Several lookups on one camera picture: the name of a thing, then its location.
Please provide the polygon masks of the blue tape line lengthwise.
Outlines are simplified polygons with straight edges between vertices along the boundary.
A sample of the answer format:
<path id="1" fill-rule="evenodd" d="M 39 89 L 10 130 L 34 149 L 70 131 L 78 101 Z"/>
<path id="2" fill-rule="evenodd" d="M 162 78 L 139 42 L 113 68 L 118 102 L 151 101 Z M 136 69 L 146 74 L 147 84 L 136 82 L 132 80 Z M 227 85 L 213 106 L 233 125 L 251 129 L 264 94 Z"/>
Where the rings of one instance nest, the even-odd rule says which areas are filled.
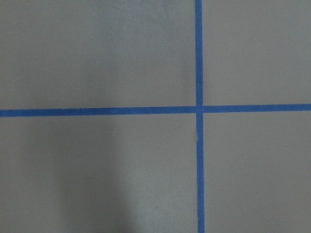
<path id="1" fill-rule="evenodd" d="M 202 1 L 195 1 L 196 160 L 198 232 L 205 232 Z"/>

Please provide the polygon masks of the blue tape line crosswise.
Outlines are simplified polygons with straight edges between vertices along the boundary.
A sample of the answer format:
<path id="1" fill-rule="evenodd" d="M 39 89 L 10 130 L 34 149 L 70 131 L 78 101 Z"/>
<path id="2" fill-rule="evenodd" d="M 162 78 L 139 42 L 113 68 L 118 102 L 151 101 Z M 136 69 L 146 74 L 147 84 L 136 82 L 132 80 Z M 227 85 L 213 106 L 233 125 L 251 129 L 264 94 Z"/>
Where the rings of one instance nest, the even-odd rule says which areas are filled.
<path id="1" fill-rule="evenodd" d="M 1 110 L 1 117 L 64 117 L 112 116 L 152 114 L 204 114 L 244 112 L 310 111 L 310 104 L 219 105 L 219 106 L 165 106 L 165 107 L 111 107 L 69 109 L 12 109 Z"/>

